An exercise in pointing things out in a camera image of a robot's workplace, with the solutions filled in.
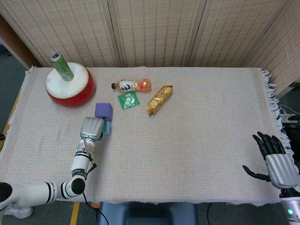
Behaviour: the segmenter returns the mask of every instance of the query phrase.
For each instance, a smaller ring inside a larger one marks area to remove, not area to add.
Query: black cable
[[[89,160],[92,163],[92,167],[89,169],[89,171],[86,173],[86,175],[88,175],[90,172],[92,172],[96,167],[96,163],[93,162],[92,156],[89,154]]]
[[[209,206],[207,208],[207,213],[206,213],[206,218],[207,218],[208,225],[210,225],[209,213],[210,213],[210,207],[211,207],[211,205],[212,205],[212,202],[209,204]]]
[[[85,196],[84,192],[83,192],[83,197],[84,197],[85,203],[86,203],[90,208],[92,208],[92,209],[95,211],[97,221],[98,221],[97,212],[99,212],[99,213],[104,217],[104,219],[106,220],[107,225],[109,225],[109,222],[108,222],[106,216],[99,210],[99,208],[94,208],[94,207],[92,207],[92,206],[90,206],[90,205],[88,204],[88,201],[86,200],[86,196]]]

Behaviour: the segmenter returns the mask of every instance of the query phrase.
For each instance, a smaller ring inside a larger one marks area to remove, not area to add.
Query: purple cube
[[[112,121],[113,119],[113,107],[110,103],[96,103],[95,117],[106,118],[106,121]]]

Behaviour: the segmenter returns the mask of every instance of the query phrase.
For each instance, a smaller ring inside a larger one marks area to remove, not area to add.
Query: floor
[[[0,52],[0,130],[4,129],[15,98],[25,76],[25,68],[9,52]],[[280,99],[280,103],[300,112],[300,91],[291,91]],[[281,204],[267,204],[256,207],[250,204],[227,205],[226,203],[198,204],[199,225],[288,225]],[[49,205],[35,207],[32,216],[17,219],[5,216],[3,225],[35,225],[35,224],[70,224],[73,211],[71,202],[54,202]],[[77,218],[77,225],[96,225],[95,213],[86,204],[81,203]]]

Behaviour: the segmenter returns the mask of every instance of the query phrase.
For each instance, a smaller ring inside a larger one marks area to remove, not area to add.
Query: white tablecloth
[[[259,68],[89,69],[97,90],[78,108],[56,105],[48,97],[44,81],[50,68],[34,68],[27,74],[0,153],[1,181],[60,184],[70,179],[84,118],[94,115],[97,102],[110,102],[112,130],[96,143],[98,167],[86,182],[89,201],[256,205],[279,201],[279,191],[271,183],[242,169],[247,165],[266,173],[252,134],[261,131],[284,137],[271,112],[275,105],[269,99],[267,78],[263,79],[266,72]],[[152,81],[152,91],[138,92],[140,105],[123,111],[117,98],[122,93],[112,90],[111,83],[143,78]],[[149,116],[147,103],[163,85],[173,85],[173,95],[156,115]],[[82,200],[82,196],[71,199]]]

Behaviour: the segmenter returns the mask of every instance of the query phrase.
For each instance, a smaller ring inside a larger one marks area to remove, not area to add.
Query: woven screen panel
[[[190,65],[238,67],[285,0],[210,0]]]
[[[200,3],[114,0],[125,66],[184,66]]]
[[[50,52],[59,51],[67,61],[86,67],[116,66],[101,1],[2,0],[1,3],[46,62]]]
[[[272,74],[275,93],[300,77],[300,1],[292,0],[274,21],[247,67],[261,67]]]

